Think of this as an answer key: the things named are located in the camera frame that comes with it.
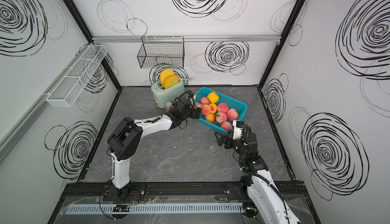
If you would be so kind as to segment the pink peach with leaf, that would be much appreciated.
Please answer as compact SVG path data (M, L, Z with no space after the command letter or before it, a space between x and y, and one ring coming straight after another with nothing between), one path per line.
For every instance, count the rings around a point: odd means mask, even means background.
M228 120L225 112L218 112L215 114L215 120L217 123L222 124Z

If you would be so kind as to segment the yellow peach red spot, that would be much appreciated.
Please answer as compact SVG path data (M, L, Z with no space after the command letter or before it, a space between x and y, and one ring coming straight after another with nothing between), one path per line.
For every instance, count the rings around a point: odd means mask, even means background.
M219 95L217 92L211 92L207 95L207 98L209 99L210 103L215 104L219 101Z

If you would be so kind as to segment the orange red wrinkled peach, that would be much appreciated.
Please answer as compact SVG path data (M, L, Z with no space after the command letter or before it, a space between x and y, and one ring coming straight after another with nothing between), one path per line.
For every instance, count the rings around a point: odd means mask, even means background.
M215 119L216 119L216 117L215 117L215 114L213 114L213 113L209 113L209 114L205 115L205 120L210 122L210 123L214 123Z

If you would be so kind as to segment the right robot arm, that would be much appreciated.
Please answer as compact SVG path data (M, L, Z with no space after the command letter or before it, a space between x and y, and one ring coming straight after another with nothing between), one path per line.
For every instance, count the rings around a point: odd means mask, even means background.
M241 195L248 198L251 205L243 205L243 213L251 219L259 215L263 224L300 224L300 219L287 204L277 188L269 168L258 151L257 136L244 124L234 127L232 133L215 133L218 146L233 149L238 154L237 161L241 177Z

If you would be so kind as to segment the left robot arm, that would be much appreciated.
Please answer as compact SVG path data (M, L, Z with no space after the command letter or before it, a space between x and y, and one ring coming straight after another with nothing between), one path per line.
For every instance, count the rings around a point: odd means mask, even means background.
M173 108L157 117L133 120L125 117L109 136L107 155L112 158L112 184L123 189L130 183L131 157L142 138L150 134L179 128L184 121L199 119L201 108L196 95L186 91L175 99Z

